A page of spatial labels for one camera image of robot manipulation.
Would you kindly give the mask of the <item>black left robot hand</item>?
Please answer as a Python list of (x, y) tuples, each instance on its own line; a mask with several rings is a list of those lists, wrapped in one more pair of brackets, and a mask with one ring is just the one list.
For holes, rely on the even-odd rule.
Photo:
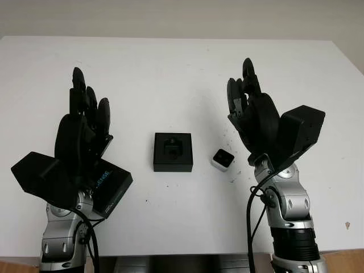
[(62, 117), (55, 142), (55, 158), (65, 164), (70, 181), (78, 188), (95, 189), (96, 166), (113, 140), (110, 135), (108, 98), (96, 99), (82, 70), (74, 67), (69, 90), (69, 113)]

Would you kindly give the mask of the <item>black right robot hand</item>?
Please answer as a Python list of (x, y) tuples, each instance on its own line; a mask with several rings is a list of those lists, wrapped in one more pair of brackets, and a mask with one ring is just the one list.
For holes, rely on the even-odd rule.
[(262, 92), (248, 57), (242, 65), (242, 78), (227, 82), (227, 102), (228, 119), (248, 151), (254, 156), (268, 153), (275, 144), (280, 117), (271, 97)]

